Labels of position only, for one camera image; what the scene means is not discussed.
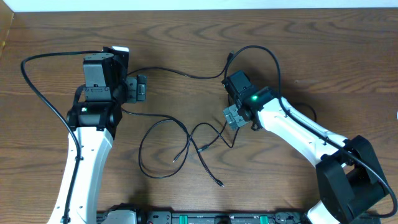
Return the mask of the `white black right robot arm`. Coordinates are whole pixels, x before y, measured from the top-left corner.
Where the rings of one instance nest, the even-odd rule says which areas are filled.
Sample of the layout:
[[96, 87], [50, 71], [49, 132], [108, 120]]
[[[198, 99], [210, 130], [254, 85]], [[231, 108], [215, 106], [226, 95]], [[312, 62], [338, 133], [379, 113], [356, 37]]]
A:
[[353, 223], [383, 217], [367, 211], [387, 195], [393, 200], [396, 196], [366, 138], [348, 139], [323, 128], [270, 88], [232, 84], [224, 88], [233, 101], [224, 111], [232, 128], [251, 121], [254, 128], [286, 141], [314, 166], [320, 201], [306, 213], [309, 223]]

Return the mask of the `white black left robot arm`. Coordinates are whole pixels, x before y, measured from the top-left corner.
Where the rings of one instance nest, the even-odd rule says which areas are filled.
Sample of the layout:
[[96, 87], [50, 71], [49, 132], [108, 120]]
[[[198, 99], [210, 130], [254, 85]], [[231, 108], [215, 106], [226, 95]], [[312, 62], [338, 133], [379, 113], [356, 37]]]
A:
[[121, 106], [146, 97], [146, 76], [127, 77], [128, 62], [126, 47], [105, 47], [84, 57], [85, 84], [76, 90], [67, 114], [73, 132], [49, 223], [96, 223], [103, 169], [122, 118]]

